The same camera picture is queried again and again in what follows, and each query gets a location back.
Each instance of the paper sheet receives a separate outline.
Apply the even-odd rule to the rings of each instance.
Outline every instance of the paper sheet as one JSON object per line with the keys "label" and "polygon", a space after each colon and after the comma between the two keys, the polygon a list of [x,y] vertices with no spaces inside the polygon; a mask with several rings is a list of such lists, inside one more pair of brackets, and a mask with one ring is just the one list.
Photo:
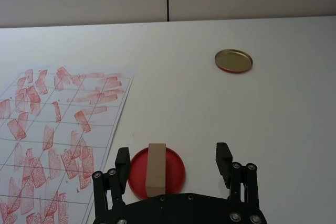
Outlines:
{"label": "paper sheet", "polygon": [[86,223],[133,74],[28,69],[0,95],[0,223]]}

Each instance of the red lid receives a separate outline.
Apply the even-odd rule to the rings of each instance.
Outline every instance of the red lid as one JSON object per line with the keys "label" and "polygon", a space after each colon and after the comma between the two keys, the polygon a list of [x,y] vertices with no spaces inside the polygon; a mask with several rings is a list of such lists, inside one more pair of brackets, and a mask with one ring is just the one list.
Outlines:
{"label": "red lid", "polygon": [[[146,170],[148,148],[139,151],[131,161],[128,184],[140,199],[147,199]],[[166,194],[178,194],[185,182],[185,168],[180,156],[166,148]]]}

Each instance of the white tabletop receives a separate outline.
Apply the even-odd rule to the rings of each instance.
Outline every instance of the white tabletop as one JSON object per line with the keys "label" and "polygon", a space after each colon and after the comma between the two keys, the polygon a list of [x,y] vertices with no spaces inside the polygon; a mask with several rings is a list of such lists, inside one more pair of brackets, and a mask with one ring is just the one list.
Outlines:
{"label": "white tabletop", "polygon": [[[0,29],[0,89],[31,64],[135,68],[104,171],[118,148],[162,142],[184,161],[183,192],[226,198],[223,141],[258,166],[268,223],[334,223],[335,41],[336,17]],[[226,48],[250,54],[252,70],[219,70]]]}

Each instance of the gold lid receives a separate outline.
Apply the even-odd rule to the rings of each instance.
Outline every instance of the gold lid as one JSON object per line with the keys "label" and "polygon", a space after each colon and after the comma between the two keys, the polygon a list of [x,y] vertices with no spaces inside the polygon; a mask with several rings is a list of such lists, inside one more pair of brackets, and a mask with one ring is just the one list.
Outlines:
{"label": "gold lid", "polygon": [[245,52],[236,49],[225,49],[216,54],[215,63],[226,72],[244,73],[252,68],[253,60]]}

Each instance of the wooden block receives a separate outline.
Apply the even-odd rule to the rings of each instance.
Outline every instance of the wooden block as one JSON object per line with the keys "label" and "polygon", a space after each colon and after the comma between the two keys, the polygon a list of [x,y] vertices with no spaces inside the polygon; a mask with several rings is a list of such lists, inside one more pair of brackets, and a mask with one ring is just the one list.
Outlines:
{"label": "wooden block", "polygon": [[166,192],[166,144],[149,144],[146,192],[148,197]]}

